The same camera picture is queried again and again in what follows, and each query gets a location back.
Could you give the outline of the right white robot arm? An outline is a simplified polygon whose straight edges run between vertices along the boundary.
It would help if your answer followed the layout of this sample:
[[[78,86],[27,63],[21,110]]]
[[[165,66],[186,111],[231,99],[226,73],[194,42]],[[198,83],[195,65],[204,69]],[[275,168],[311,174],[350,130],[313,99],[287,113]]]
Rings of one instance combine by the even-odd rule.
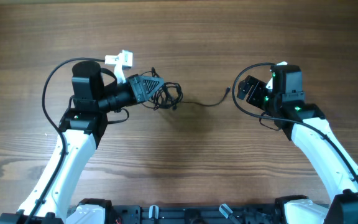
[[[265,83],[244,77],[241,71],[232,84],[235,106],[245,114],[239,100],[262,110],[259,120],[271,120],[276,131],[298,147],[323,182],[330,198],[328,207],[304,195],[277,198],[278,223],[358,223],[358,165],[336,139],[324,113],[305,103],[303,75],[297,65],[266,64],[272,77]]]

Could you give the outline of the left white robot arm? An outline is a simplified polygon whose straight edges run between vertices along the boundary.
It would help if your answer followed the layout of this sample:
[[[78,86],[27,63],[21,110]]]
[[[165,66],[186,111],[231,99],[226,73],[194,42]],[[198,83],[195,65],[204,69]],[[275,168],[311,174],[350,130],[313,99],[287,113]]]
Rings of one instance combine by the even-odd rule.
[[[121,223],[110,200],[86,198],[69,215],[71,198],[86,163],[108,125],[108,113],[148,101],[163,78],[132,75],[119,83],[101,67],[103,60],[74,58],[73,96],[58,124],[55,150],[33,191],[16,213],[2,213],[0,223]]]

